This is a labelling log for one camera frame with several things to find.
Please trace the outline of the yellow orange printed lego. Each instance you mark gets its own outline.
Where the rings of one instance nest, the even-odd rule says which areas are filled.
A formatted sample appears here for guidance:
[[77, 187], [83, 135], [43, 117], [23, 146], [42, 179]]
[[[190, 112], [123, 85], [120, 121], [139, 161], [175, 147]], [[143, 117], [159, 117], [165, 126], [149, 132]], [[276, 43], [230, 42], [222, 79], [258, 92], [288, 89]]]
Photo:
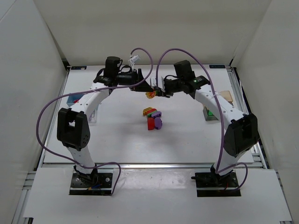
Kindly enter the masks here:
[[145, 93], [145, 95], [148, 99], [153, 99], [156, 96], [156, 92], [155, 91], [147, 92], [147, 93]]

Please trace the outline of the purple lego plate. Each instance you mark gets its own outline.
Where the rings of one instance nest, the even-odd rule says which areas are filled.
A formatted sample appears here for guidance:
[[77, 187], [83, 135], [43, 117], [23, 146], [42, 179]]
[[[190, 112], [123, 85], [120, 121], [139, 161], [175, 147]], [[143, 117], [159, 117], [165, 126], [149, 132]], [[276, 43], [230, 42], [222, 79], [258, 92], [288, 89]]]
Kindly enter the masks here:
[[152, 118], [157, 118], [157, 117], [161, 117], [162, 116], [162, 112], [161, 111], [156, 111], [154, 113], [151, 114]]

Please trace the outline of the yellow black striped lego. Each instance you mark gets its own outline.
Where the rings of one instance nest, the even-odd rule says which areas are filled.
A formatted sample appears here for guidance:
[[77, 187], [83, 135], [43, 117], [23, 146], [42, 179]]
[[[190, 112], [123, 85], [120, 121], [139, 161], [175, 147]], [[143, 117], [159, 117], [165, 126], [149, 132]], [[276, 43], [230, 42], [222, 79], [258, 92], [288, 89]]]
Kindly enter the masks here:
[[156, 111], [155, 108], [148, 107], [148, 108], [143, 109], [142, 115], [147, 116], [149, 113], [152, 113], [152, 112], [155, 112], [155, 111]]

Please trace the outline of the red green rounded lego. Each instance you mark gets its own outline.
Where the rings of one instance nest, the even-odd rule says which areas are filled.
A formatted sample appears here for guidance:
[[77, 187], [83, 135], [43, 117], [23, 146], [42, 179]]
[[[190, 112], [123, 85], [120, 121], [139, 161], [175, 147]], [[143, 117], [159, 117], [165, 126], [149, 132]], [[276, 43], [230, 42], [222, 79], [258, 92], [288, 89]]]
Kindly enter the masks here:
[[149, 110], [149, 111], [147, 112], [146, 116], [147, 116], [148, 118], [150, 118], [150, 117], [152, 116], [152, 114], [155, 113], [155, 112], [157, 112], [156, 109], [151, 109], [151, 110]]

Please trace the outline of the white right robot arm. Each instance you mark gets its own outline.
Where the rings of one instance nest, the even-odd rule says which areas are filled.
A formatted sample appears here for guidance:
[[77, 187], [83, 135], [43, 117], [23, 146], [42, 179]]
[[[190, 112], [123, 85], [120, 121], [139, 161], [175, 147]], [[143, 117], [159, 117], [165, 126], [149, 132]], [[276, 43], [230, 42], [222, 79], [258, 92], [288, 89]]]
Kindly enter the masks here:
[[221, 122], [221, 149], [217, 162], [211, 168], [216, 178], [227, 176], [239, 159], [258, 141], [257, 117], [235, 108], [214, 89], [209, 77], [195, 76], [189, 61], [174, 64], [172, 79], [157, 76], [151, 80], [161, 97], [184, 92], [205, 106]]

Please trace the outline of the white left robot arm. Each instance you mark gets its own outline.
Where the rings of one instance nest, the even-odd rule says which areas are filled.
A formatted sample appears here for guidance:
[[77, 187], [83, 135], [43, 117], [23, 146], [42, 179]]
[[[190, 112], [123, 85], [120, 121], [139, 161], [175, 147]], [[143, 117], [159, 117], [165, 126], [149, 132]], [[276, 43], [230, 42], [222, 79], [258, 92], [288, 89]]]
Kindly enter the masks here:
[[150, 91], [151, 87], [143, 80], [141, 69], [134, 69], [134, 63], [139, 56], [131, 56], [129, 69], [122, 71], [122, 59], [109, 56], [105, 67], [94, 79], [90, 93], [85, 93], [68, 109], [62, 108], [58, 112], [57, 139], [62, 142], [73, 159], [77, 161], [74, 169], [79, 179], [87, 185], [97, 182], [97, 169], [88, 149], [90, 140], [89, 118], [98, 105], [112, 93], [112, 87], [129, 86], [135, 91]]

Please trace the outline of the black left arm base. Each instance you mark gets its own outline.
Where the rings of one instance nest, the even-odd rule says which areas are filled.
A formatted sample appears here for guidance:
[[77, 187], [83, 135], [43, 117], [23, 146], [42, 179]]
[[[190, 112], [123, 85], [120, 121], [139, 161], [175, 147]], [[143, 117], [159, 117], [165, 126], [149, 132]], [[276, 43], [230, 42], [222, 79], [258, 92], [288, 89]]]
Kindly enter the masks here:
[[93, 180], [81, 177], [73, 170], [69, 195], [73, 196], [110, 196], [112, 194], [113, 170], [98, 170]]

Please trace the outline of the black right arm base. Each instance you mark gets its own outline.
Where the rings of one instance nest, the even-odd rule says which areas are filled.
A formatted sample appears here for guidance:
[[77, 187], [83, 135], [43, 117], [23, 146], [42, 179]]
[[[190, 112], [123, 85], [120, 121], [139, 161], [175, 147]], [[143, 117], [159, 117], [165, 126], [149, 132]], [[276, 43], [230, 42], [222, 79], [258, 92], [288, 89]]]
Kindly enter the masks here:
[[240, 197], [239, 183], [234, 171], [224, 177], [213, 172], [197, 172], [191, 177], [196, 183], [197, 197]]

